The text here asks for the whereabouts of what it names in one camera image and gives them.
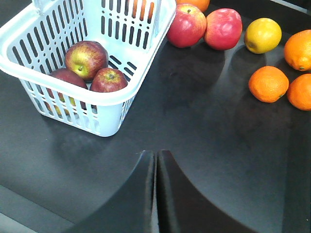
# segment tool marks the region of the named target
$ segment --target lemon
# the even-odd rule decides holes
[[[248,50],[261,54],[273,50],[282,38],[281,27],[270,18],[258,18],[251,22],[244,35]]]

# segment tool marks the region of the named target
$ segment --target red apple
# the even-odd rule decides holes
[[[90,87],[91,91],[113,92],[127,86],[125,75],[118,69],[102,68],[100,69]]]
[[[242,34],[240,14],[230,8],[220,8],[207,17],[205,42],[215,50],[228,50],[236,46]]]
[[[175,18],[167,32],[167,40],[178,48],[195,45],[204,35],[205,15],[196,6],[178,4]]]
[[[74,84],[76,86],[82,87],[84,89],[87,89],[86,82],[80,76],[78,76],[75,72],[73,72],[67,68],[57,69],[57,70],[53,71],[52,73],[50,73],[49,75],[54,77],[54,78],[57,78],[57,79],[65,81],[65,82]],[[48,91],[49,96],[54,98],[52,90],[48,88],[47,91]],[[58,92],[58,96],[59,96],[60,101],[65,102],[65,98],[64,98],[62,93]],[[73,106],[76,106],[74,98],[69,97],[69,100]],[[51,108],[50,108],[48,103],[46,103],[46,106],[51,111]],[[81,107],[85,108],[85,103],[81,102]],[[61,115],[61,111],[57,106],[55,107],[55,109],[56,109],[57,114]]]
[[[108,67],[108,53],[96,41],[80,41],[66,52],[65,64],[86,82],[91,82],[99,69]]]

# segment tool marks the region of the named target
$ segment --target plastic basket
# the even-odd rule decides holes
[[[146,7],[141,18],[143,1]],[[119,130],[176,8],[175,0],[138,0],[133,15],[133,2],[33,0],[0,28],[0,68],[19,78],[42,115],[99,136],[111,136]],[[154,10],[148,18],[151,4]],[[98,41],[106,48],[109,66],[126,75],[126,88],[97,93],[48,75],[65,66],[66,51],[82,40]],[[64,102],[57,92],[63,93]],[[74,99],[75,106],[69,97]]]

